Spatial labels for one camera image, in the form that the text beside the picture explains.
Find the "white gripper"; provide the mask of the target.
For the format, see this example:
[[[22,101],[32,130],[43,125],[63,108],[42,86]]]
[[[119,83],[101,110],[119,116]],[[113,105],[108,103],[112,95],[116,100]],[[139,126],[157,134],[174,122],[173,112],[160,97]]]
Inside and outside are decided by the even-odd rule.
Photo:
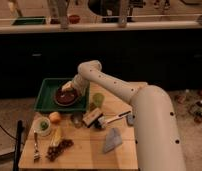
[[[79,96],[84,96],[88,85],[89,82],[86,79],[84,79],[80,74],[76,74],[71,81],[62,85],[61,90],[63,92],[76,90]]]

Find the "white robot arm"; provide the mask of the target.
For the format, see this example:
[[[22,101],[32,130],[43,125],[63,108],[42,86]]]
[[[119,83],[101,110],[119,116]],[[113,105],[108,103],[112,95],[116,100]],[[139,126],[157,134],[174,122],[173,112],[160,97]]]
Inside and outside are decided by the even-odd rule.
[[[77,74],[62,86],[81,95],[89,82],[102,86],[132,107],[136,155],[140,171],[186,171],[173,104],[160,87],[132,84],[102,72],[98,60],[78,65]]]

